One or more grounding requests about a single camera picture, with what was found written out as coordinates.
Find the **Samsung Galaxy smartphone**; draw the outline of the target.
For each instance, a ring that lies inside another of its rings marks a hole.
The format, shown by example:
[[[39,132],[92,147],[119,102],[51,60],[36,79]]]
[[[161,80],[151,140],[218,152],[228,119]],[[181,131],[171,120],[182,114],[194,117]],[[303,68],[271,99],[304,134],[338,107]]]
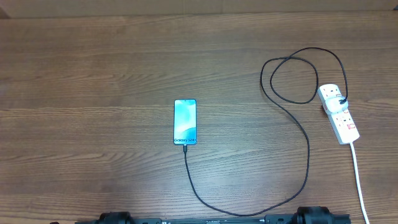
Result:
[[[197,143],[197,101],[182,99],[174,101],[174,144]]]

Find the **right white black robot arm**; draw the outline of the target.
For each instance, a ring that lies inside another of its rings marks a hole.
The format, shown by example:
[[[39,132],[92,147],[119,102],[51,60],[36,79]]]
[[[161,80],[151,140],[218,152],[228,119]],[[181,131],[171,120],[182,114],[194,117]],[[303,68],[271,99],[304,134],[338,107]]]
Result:
[[[299,207],[291,224],[334,224],[334,215],[326,207]]]

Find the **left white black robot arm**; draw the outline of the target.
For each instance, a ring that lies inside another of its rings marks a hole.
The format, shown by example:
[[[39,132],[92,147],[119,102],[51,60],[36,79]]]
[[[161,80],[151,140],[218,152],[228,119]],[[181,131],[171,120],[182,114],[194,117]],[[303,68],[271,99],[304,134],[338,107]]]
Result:
[[[134,224],[134,220],[129,212],[109,212],[100,215],[98,224]]]

